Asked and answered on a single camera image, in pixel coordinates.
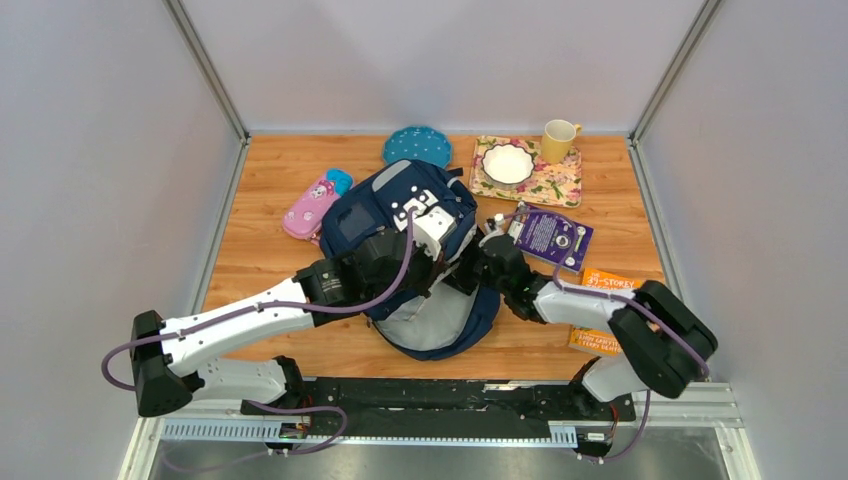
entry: floral tray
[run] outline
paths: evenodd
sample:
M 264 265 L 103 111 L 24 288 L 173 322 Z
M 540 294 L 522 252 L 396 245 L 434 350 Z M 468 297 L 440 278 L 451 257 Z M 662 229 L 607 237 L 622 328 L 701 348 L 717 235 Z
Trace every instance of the floral tray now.
M 533 158 L 533 175 L 514 190 L 505 190 L 486 181 L 483 155 L 495 145 L 521 147 Z M 550 164 L 540 156 L 542 144 L 536 140 L 481 136 L 477 138 L 471 161 L 471 193 L 485 197 L 524 200 L 529 203 L 574 208 L 583 194 L 583 164 L 580 150 L 572 146 L 562 163 Z

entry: wood grain surface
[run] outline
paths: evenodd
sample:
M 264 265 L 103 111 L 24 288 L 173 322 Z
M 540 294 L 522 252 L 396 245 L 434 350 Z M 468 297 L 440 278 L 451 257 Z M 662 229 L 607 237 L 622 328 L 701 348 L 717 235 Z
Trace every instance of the wood grain surface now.
M 380 169 L 384 136 L 254 137 L 224 233 L 204 310 L 253 295 L 322 257 L 315 245 L 283 232 L 281 219 L 327 169 L 361 181 Z M 451 167 L 468 180 L 474 136 L 452 136 Z M 662 279 L 642 199 L 622 137 L 580 137 L 583 203 L 561 211 L 595 228 L 585 266 L 634 278 Z M 515 202 L 476 197 L 478 223 Z M 553 268 L 530 259 L 531 266 Z M 577 275 L 566 280 L 579 283 Z M 358 316 L 318 329 L 266 339 L 229 355 L 265 361 L 294 358 L 306 376 L 459 379 L 569 379 L 591 357 L 568 348 L 568 325 L 539 325 L 502 306 L 493 330 L 453 358 L 419 362 L 391 347 Z

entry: wall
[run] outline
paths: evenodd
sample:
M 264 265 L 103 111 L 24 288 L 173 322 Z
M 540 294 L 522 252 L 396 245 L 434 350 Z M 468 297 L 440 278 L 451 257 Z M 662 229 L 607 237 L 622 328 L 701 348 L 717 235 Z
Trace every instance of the wall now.
M 100 359 L 187 313 L 237 141 L 158 1 L 3 2 L 0 65 L 0 478 L 115 478 Z
M 632 129 L 702 0 L 184 0 L 251 130 Z
M 763 478 L 843 478 L 848 5 L 725 2 L 644 142 Z

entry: cartoon character print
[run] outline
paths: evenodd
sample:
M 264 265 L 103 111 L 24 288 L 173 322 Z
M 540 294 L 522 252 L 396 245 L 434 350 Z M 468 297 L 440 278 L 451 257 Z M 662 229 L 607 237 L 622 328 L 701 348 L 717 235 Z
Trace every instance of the cartoon character print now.
M 312 195 L 312 198 L 319 199 L 321 197 L 326 197 L 328 195 L 332 195 L 334 193 L 333 184 L 327 180 L 320 180 L 318 182 L 318 186 L 313 188 L 312 191 L 309 192 Z

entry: yellow mug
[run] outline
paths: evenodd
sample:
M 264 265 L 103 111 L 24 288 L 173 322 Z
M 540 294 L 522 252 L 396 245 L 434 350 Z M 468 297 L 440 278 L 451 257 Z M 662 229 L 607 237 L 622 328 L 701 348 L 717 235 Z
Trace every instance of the yellow mug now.
M 572 124 L 565 120 L 548 122 L 542 136 L 542 158 L 548 163 L 561 163 L 581 130 L 583 127 L 579 123 Z

